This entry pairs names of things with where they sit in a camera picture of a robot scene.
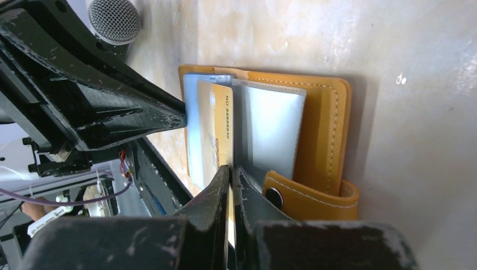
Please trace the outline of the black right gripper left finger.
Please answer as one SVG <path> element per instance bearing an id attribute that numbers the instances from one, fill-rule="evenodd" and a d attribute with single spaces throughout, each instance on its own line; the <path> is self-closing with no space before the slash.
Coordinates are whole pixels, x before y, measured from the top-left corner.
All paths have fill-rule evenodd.
<path id="1" fill-rule="evenodd" d="M 178 256 L 179 269 L 226 269 L 230 168 L 222 165 L 211 182 L 175 216 L 187 226 Z"/>

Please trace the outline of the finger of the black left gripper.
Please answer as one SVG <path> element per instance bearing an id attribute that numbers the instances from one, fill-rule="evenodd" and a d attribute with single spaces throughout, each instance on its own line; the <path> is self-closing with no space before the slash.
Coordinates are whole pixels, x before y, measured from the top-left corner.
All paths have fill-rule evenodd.
<path id="1" fill-rule="evenodd" d="M 40 27 L 25 9 L 1 11 L 1 56 L 6 56 L 46 104 L 49 118 L 80 151 L 97 151 L 145 135 L 183 128 L 186 113 L 129 93 L 99 87 L 57 68 L 32 49 Z"/>
<path id="2" fill-rule="evenodd" d="M 111 87 L 176 112 L 185 111 L 182 101 L 148 82 L 111 52 L 100 49 L 67 1 L 25 1 L 22 6 L 40 27 L 34 31 L 39 42 L 31 47 L 46 61 L 96 86 Z"/>

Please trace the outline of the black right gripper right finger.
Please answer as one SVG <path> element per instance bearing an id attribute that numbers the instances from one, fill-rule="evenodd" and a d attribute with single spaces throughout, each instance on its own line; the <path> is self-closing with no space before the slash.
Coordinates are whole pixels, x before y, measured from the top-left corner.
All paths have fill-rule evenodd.
<path id="1" fill-rule="evenodd" d="M 264 240 L 263 226 L 291 218 L 253 187 L 242 167 L 235 167 L 231 176 L 237 268 L 266 269 L 269 266 L 269 251 Z"/>

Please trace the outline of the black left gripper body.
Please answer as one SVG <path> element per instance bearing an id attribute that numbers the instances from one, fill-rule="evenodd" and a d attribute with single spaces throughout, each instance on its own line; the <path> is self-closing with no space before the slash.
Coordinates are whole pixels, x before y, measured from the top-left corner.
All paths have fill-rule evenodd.
<path id="1" fill-rule="evenodd" d="M 49 118 L 44 101 L 32 92 L 6 56 L 1 56 L 1 109 L 28 134 L 21 142 L 31 147 L 33 161 L 27 165 L 29 173 L 62 177 L 90 171 L 87 154 L 76 150 Z"/>

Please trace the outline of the yellow leather card holder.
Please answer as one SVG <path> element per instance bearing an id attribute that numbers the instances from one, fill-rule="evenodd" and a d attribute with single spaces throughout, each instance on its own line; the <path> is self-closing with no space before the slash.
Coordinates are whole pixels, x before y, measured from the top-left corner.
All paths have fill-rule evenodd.
<path id="1" fill-rule="evenodd" d="M 353 221 L 359 189 L 342 178 L 348 136 L 351 87 L 341 78 L 246 71 L 231 67 L 181 65 L 188 72 L 234 74 L 240 79 L 299 87 L 307 92 L 294 176 L 266 173 L 263 192 L 276 189 L 282 210 L 293 219 Z"/>

